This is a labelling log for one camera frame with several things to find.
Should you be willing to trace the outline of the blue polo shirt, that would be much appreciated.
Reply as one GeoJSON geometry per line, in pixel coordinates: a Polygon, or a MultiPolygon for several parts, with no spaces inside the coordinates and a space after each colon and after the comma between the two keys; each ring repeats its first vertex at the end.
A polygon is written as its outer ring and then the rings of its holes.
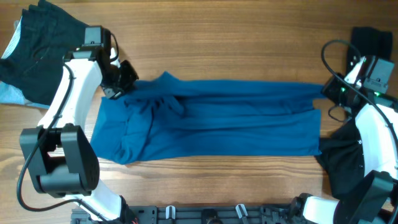
{"type": "Polygon", "coordinates": [[[247,80],[140,80],[103,98],[91,146],[118,164],[187,156],[316,156],[321,85],[247,80]]]}

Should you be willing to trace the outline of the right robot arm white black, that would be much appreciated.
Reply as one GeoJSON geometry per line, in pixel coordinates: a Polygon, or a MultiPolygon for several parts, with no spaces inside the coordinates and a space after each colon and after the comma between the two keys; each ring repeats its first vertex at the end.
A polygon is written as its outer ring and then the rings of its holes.
{"type": "Polygon", "coordinates": [[[352,63],[322,92],[351,114],[321,144],[331,199],[310,194],[284,208],[288,223],[397,223],[397,100],[385,94],[394,64],[376,56],[352,63]]]}

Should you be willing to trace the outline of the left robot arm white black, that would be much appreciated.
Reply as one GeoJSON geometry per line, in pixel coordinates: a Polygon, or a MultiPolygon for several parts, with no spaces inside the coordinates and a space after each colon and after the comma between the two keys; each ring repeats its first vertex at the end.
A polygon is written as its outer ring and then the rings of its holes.
{"type": "Polygon", "coordinates": [[[115,41],[108,29],[87,27],[84,43],[63,56],[63,75],[50,108],[36,128],[22,130],[19,142],[25,163],[16,195],[25,210],[46,212],[75,203],[98,223],[138,223],[125,199],[100,180],[98,158],[83,131],[98,87],[108,99],[117,100],[133,90],[138,79],[127,60],[118,62],[111,54],[115,41]],[[26,204],[22,197],[26,173],[38,193],[62,202],[43,208],[26,204]]]}

